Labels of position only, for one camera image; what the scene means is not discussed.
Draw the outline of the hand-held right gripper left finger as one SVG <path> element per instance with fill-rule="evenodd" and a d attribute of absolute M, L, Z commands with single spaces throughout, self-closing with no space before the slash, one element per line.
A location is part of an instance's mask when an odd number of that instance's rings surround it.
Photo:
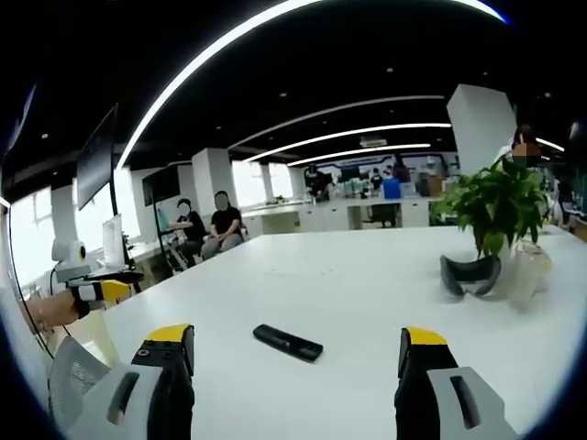
<path fill-rule="evenodd" d="M 189 439 L 194 327 L 151 333 L 128 364 L 106 370 L 82 397 L 70 439 Z"/>

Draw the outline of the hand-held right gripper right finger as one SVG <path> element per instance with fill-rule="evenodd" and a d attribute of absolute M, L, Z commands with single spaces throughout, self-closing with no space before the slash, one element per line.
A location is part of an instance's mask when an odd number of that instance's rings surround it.
<path fill-rule="evenodd" d="M 520 437 L 494 389 L 458 365 L 443 336 L 419 327 L 401 331 L 394 408 L 398 439 Z"/>

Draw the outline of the person's left hand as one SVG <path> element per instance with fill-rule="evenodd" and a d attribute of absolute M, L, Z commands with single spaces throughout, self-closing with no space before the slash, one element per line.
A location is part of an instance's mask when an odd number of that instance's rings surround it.
<path fill-rule="evenodd" d="M 24 315 L 33 333 L 54 326 L 70 325 L 89 313 L 84 302 L 76 302 L 71 290 L 66 289 L 48 298 L 33 297 L 26 301 Z"/>

